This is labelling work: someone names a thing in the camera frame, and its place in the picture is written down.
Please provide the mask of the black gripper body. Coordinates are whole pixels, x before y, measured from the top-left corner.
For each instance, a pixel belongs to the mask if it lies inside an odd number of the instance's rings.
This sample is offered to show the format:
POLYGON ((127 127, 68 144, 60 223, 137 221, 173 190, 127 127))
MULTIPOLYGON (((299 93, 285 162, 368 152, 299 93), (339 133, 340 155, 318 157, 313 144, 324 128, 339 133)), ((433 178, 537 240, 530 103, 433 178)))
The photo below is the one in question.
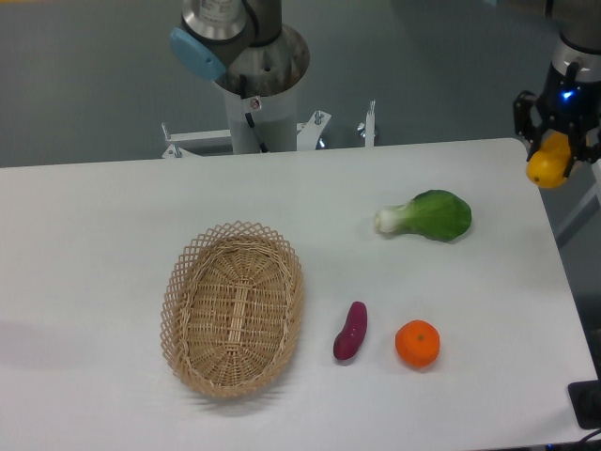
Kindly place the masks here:
POLYGON ((600 82, 589 80, 580 60, 571 61, 564 71, 551 65, 535 106, 545 132, 585 135, 599 126, 600 82))

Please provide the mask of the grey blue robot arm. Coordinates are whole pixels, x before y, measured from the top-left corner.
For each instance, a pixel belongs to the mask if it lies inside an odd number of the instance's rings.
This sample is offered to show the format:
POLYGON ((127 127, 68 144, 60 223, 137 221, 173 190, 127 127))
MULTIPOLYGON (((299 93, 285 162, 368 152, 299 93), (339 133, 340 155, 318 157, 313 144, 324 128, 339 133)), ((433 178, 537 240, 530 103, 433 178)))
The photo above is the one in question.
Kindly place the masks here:
MULTIPOLYGON (((539 14, 560 25, 544 89, 521 92, 513 102, 516 134, 529 161, 543 138, 568 140, 562 176, 577 162, 596 163, 600 145, 600 4, 597 1, 501 1, 502 8, 539 14)), ((169 37, 180 63, 224 94, 233 150, 237 154, 297 150, 300 137, 314 147, 318 128, 297 129, 295 89, 310 55, 304 38, 282 22, 279 1, 186 1, 169 37)))

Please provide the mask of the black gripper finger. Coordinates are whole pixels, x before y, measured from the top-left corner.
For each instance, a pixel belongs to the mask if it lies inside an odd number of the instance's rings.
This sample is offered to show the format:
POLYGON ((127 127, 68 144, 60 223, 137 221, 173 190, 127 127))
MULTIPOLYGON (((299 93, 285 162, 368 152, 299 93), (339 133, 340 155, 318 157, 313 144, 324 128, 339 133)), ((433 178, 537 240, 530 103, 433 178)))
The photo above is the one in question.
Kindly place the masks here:
POLYGON ((543 124, 535 126, 532 122, 531 112, 536 101, 537 96, 528 90, 521 91, 513 101, 515 133, 527 145, 527 162, 539 150, 545 132, 543 124))
POLYGON ((565 178, 570 176, 576 162, 596 163, 600 159, 600 143, 588 145, 587 134, 582 134, 575 124, 569 125, 567 138, 570 157, 563 171, 565 178))

